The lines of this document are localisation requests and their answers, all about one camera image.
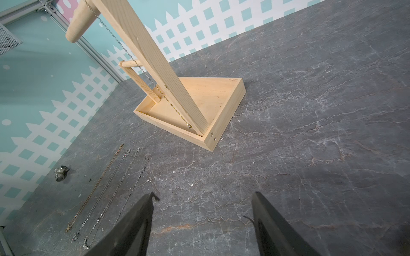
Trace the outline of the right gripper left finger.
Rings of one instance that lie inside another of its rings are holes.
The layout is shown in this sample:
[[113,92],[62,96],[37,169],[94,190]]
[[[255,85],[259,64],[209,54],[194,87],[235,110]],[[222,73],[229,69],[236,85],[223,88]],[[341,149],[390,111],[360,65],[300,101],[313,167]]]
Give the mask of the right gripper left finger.
[[145,256],[153,219],[153,193],[145,194],[87,256]]

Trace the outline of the wooden jewelry display stand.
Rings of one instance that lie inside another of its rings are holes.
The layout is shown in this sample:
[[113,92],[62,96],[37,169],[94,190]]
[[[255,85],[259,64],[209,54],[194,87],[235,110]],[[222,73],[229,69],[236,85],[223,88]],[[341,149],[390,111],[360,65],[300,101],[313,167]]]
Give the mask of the wooden jewelry display stand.
[[241,78],[179,77],[127,1],[80,1],[66,32],[77,42],[100,16],[130,60],[120,68],[145,92],[142,120],[213,151],[246,94]]

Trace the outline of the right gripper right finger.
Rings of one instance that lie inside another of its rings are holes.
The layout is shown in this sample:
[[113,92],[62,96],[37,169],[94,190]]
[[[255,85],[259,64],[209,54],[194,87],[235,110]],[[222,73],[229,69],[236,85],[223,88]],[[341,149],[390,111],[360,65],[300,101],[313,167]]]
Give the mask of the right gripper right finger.
[[252,196],[255,235],[262,256],[318,256],[260,192]]

